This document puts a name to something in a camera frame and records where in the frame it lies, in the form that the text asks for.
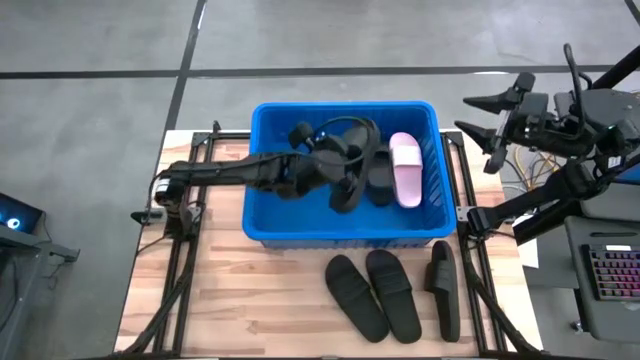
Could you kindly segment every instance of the keyboard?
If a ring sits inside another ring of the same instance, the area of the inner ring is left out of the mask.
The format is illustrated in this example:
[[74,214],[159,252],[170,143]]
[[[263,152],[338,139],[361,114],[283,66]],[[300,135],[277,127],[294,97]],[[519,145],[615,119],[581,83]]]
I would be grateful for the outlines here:
[[640,246],[583,245],[598,300],[640,301]]

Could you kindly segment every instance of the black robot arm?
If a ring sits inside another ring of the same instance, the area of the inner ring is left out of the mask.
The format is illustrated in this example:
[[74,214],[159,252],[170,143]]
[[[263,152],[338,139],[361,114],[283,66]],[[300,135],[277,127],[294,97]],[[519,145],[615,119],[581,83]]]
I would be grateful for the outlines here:
[[314,131],[307,123],[296,126],[289,143],[294,149],[303,145],[307,153],[267,152],[238,161],[171,164],[158,174],[154,195],[167,212],[165,234],[176,239],[188,236],[195,218],[185,200],[190,186],[246,185],[289,200],[329,184],[329,207],[338,213],[352,211],[364,193],[380,132],[373,121],[362,118],[340,117],[325,124],[337,121],[349,121],[353,126],[342,136]]
[[[464,99],[468,105],[501,116],[497,129],[456,122],[484,153],[490,154],[484,172],[495,174],[502,168],[509,144],[568,160],[541,187],[492,208],[469,210],[470,232],[476,237],[486,237],[504,220],[547,204],[548,209],[521,226],[546,221],[547,225],[536,228],[549,230],[563,220],[557,216],[562,214],[559,209],[566,210],[579,200],[598,195],[635,163],[627,159],[640,145],[640,100],[628,92],[592,88],[588,76],[577,70],[571,47],[566,44],[564,50],[574,89],[554,96],[556,113],[547,111],[547,94],[532,92],[535,77],[529,73],[520,74],[514,85],[501,94]],[[586,80],[586,90],[581,88],[580,78]],[[535,235],[530,232],[527,238]]]

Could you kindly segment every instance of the wooden table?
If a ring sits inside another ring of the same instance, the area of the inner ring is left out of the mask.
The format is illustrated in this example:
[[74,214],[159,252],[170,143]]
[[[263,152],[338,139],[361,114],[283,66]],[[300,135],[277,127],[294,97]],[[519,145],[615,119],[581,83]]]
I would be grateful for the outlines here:
[[[193,131],[170,131],[165,138],[158,171],[188,158]],[[247,155],[246,141],[217,141],[214,160],[238,160]],[[482,172],[485,156],[466,138],[465,145],[479,205],[504,201],[500,178]],[[459,169],[457,156],[454,167]],[[461,175],[456,171],[458,183]],[[251,357],[416,357],[470,356],[478,350],[458,238],[444,239],[457,258],[461,337],[455,344],[440,338],[432,294],[422,290],[431,246],[391,249],[398,256],[413,286],[422,324],[420,341],[403,345],[392,334],[378,344],[367,342],[337,307],[324,282],[324,269],[337,254],[347,255],[362,274],[368,249],[270,250],[244,234],[241,226],[243,186],[210,187],[203,216],[185,329],[184,356]],[[159,238],[164,225],[144,230],[140,246]],[[542,348],[535,315],[515,240],[493,237],[487,243],[498,301],[516,328]],[[135,262],[115,349],[131,344],[157,310],[166,275],[170,240],[143,252]],[[490,348],[495,348],[488,311],[482,304],[483,323]],[[167,335],[173,336],[174,317]]]

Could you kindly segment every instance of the pink slide sandal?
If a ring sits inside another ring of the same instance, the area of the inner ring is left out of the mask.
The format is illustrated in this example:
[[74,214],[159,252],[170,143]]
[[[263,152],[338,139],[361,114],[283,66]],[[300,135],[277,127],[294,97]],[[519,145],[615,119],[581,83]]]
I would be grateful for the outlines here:
[[413,136],[395,133],[389,140],[396,200],[413,208],[422,201],[422,150]]

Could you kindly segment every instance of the black slide sandal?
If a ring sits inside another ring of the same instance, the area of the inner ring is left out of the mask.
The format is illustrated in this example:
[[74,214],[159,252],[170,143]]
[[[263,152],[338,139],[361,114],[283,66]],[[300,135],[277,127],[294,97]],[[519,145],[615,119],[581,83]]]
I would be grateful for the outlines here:
[[386,144],[380,145],[373,155],[366,189],[369,199],[376,206],[387,206],[395,199],[391,154]]
[[325,270],[329,292],[353,325],[370,342],[382,341],[389,334],[389,325],[371,293],[371,287],[351,260],[338,255]]
[[447,342],[457,342],[460,340],[458,279],[453,251],[445,241],[438,241],[433,245],[424,289],[436,297],[440,336]]
[[388,251],[374,250],[367,255],[367,272],[393,335],[403,344],[418,341],[422,327],[400,260]]

